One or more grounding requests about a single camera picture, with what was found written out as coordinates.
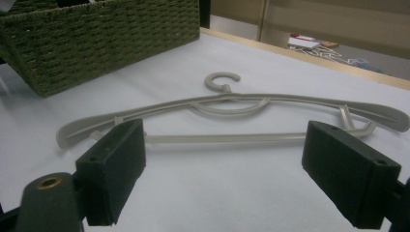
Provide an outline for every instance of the white table surface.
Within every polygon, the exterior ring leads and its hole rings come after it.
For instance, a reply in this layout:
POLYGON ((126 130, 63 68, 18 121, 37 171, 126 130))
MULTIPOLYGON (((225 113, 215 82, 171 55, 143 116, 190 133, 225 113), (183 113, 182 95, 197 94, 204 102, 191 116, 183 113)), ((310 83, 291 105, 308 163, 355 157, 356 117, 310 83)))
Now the white table surface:
MULTIPOLYGON (((8 66, 0 66, 0 202, 20 204, 24 187, 53 172, 75 172, 94 143, 62 150, 55 133, 86 116, 210 96, 204 78, 237 93, 277 93, 385 104, 410 114, 410 91, 275 53, 201 35, 194 43, 42 99, 8 66)), ((225 107, 243 107, 243 104, 225 107)), ((278 102, 246 116, 179 110, 144 119, 149 134, 305 131, 308 120, 340 125, 326 107, 278 102)), ((364 122, 356 117, 357 125, 364 122)), ((402 165, 410 177, 410 132, 378 127, 363 141, 402 165)), ((301 166, 302 142, 146 145, 147 166, 112 227, 85 231, 357 231, 301 166)), ((388 231, 385 220, 382 231, 388 231)))

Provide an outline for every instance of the hanger bar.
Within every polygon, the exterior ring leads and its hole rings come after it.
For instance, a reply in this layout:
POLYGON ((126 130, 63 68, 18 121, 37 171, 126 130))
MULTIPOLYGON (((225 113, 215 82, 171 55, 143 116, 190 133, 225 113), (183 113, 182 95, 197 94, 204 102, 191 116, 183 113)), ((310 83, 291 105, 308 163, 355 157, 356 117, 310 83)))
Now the hanger bar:
MULTIPOLYGON (((372 122, 362 129, 346 130, 353 136, 365 137, 376 129, 372 122)), ((255 134, 209 134, 209 135, 145 135, 145 143, 225 143, 225 142, 281 142, 304 141, 305 132, 295 133, 255 133, 255 134)))

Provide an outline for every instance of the green woven basket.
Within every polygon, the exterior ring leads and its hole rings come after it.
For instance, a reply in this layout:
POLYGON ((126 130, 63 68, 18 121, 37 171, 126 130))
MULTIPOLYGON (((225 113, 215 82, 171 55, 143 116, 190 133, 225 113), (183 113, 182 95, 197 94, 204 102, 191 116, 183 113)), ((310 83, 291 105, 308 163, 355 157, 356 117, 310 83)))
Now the green woven basket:
POLYGON ((20 0, 0 14, 0 57, 40 96, 199 38, 198 0, 20 0))

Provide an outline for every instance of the hanger hook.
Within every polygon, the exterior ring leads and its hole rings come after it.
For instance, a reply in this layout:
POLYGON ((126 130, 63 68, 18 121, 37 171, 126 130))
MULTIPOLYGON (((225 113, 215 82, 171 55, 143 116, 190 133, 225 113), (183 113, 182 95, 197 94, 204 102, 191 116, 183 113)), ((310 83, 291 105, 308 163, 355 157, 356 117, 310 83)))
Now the hanger hook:
POLYGON ((215 72, 215 73, 209 74, 205 78, 205 86, 208 89, 213 90, 213 91, 223 92, 223 93, 232 93, 228 84, 218 85, 213 82, 213 80, 218 77, 228 77, 235 81, 241 80, 241 77, 239 75, 232 73, 232 72, 215 72))

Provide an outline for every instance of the clothes hanger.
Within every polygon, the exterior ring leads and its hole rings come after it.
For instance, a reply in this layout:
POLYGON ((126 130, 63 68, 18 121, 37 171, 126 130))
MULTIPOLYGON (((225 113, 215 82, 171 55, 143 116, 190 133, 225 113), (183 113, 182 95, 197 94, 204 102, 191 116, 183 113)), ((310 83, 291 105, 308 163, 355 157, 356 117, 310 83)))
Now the clothes hanger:
MULTIPOLYGON (((165 113, 171 110, 193 108, 204 113, 221 115, 250 114, 262 110, 269 102, 302 102, 318 104, 339 109, 344 130, 358 137, 370 135, 376 128, 376 124, 384 125, 396 131, 408 131, 410 128, 409 116, 392 107, 386 105, 321 99, 296 95, 280 94, 237 94, 232 93, 227 84, 218 85, 213 82, 219 77, 228 77, 239 81, 241 77, 232 72, 216 72, 205 78, 205 85, 208 89, 222 92, 217 96, 184 99, 169 101, 140 107, 136 109, 109 113, 94 117, 88 117, 73 121, 63 126, 57 131, 56 139, 61 148, 68 148, 83 139, 91 136, 95 139, 103 135, 100 131, 112 128, 123 122, 146 117, 153 113, 165 113), (215 102, 232 101, 257 101, 256 105, 241 109, 216 109, 208 104, 215 102), (368 118, 370 121, 362 129, 354 126, 351 113, 368 118)), ((283 141, 283 140, 303 140, 305 132, 292 133, 256 133, 256 134, 213 134, 213 135, 145 135, 146 143, 210 143, 210 142, 255 142, 255 141, 283 141)))

